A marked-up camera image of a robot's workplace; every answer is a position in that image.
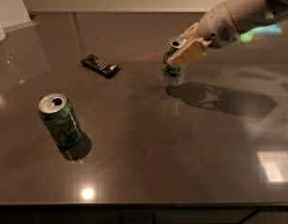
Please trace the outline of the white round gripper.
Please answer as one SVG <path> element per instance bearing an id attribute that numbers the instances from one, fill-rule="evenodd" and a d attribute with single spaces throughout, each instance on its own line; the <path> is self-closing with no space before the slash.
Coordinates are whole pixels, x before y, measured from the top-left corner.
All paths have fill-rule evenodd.
<path id="1" fill-rule="evenodd" d="M 203 58 L 208 42 L 209 48 L 221 49 L 237 41 L 240 37 L 235 15 L 238 9 L 237 2 L 223 2 L 206 12 L 199 23 L 192 24 L 180 34 L 185 43 L 172 55 L 170 62 L 181 67 Z"/>

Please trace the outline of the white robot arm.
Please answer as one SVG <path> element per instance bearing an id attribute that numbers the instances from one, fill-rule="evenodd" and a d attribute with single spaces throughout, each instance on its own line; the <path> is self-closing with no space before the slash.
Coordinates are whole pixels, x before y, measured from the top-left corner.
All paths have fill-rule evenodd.
<path id="1" fill-rule="evenodd" d="M 221 49 L 257 27 L 288 20 L 288 0 L 226 0 L 170 39 L 163 62 L 182 67 Z"/>

